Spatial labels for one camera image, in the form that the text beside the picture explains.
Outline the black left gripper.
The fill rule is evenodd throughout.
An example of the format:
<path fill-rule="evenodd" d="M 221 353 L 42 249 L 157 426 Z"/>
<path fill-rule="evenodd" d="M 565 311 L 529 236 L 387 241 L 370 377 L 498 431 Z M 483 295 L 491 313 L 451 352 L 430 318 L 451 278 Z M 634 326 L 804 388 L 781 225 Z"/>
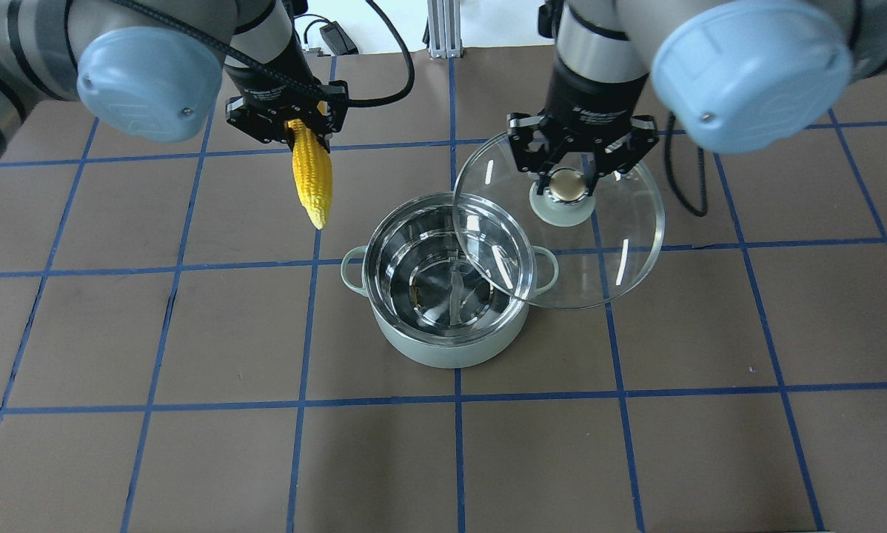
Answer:
<path fill-rule="evenodd" d="M 291 119 L 303 121 L 315 134 L 316 141 L 331 154 L 331 140 L 342 131 L 349 109 L 348 84 L 316 84 L 324 100 L 300 94 L 279 81 L 251 70 L 228 70 L 228 77 L 239 91 L 226 100 L 226 122 L 255 141 L 295 144 Z"/>

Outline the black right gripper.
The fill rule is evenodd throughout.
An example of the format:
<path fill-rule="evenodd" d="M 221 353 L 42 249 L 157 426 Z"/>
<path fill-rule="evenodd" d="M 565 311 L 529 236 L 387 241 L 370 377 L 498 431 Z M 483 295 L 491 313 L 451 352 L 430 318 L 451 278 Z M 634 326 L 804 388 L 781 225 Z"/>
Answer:
<path fill-rule="evenodd" d="M 544 195 L 549 171 L 569 152 L 592 152 L 586 173 L 588 196 L 610 173 L 630 172 L 659 142 L 653 115 L 631 114 L 637 80 L 599 82 L 572 70 L 555 70 L 543 115 L 510 113 L 506 135 L 519 172 L 536 174 Z"/>

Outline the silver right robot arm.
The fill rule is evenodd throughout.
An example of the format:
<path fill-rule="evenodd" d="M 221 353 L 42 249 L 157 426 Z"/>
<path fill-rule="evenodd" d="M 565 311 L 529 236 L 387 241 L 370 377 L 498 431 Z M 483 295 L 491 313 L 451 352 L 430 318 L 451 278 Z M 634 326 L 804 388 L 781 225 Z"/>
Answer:
<path fill-rule="evenodd" d="M 515 165 L 544 195 L 565 155 L 595 156 L 588 193 L 653 148 L 644 85 L 693 142 L 744 154 L 797 134 L 850 85 L 887 75 L 887 1 L 545 1 L 555 64 L 540 113 L 512 113 Z"/>

